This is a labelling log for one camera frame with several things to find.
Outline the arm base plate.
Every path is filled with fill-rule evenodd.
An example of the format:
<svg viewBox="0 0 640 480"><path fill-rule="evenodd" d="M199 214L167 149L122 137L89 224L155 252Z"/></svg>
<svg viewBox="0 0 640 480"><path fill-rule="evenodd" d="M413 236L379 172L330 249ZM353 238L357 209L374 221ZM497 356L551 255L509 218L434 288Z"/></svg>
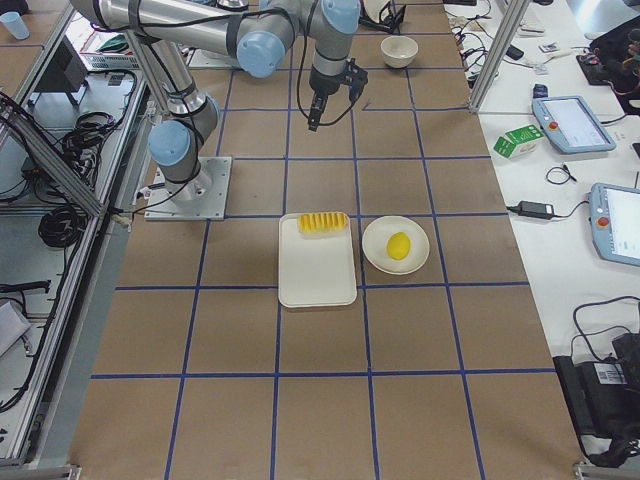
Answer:
<svg viewBox="0 0 640 480"><path fill-rule="evenodd" d="M145 195L148 221L222 221L225 218L231 157L200 157L200 172L186 185L166 182L156 168L154 182L163 183Z"/></svg>

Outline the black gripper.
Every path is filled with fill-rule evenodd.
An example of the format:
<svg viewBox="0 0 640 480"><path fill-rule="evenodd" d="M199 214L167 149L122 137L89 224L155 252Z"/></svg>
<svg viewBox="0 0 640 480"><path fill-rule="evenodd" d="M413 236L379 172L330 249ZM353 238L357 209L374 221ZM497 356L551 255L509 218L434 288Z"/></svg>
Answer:
<svg viewBox="0 0 640 480"><path fill-rule="evenodd" d="M310 87L315 93L307 117L310 131L316 132L321 126L322 116L328 101L326 95L333 95L337 92L346 66L346 58L329 59L321 53L314 54L309 78Z"/></svg>

